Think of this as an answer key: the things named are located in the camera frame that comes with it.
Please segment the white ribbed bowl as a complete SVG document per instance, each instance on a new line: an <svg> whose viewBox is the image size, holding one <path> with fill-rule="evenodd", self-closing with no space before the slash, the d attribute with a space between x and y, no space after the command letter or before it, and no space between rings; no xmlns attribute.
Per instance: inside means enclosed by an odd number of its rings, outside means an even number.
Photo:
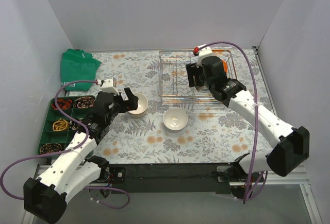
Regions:
<svg viewBox="0 0 330 224"><path fill-rule="evenodd" d="M163 115L163 124L169 131L181 131L186 127L187 123L188 115L183 109L171 108Z"/></svg>

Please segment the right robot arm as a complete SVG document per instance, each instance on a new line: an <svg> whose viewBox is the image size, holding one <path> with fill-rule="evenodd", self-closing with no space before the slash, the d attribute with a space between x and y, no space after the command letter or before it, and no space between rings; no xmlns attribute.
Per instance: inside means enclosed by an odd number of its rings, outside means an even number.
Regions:
<svg viewBox="0 0 330 224"><path fill-rule="evenodd" d="M287 176L309 157L309 131L282 121L254 97L237 79L228 78L219 57L209 56L197 63L186 64L189 86L205 87L213 98L241 115L268 141L272 150L244 154L235 159L224 173L227 177L245 181L252 173L273 171Z"/></svg>

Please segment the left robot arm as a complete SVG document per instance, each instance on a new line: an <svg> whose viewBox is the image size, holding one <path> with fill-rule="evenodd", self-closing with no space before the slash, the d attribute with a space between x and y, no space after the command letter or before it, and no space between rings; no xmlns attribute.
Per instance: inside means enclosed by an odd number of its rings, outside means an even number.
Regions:
<svg viewBox="0 0 330 224"><path fill-rule="evenodd" d="M127 99L111 88L102 89L93 107L80 121L68 147L38 178L29 178L23 186L24 208L47 223L56 223L69 201L89 183L109 179L109 162L88 154L109 132L110 124L120 113L138 108L138 97L124 89Z"/></svg>

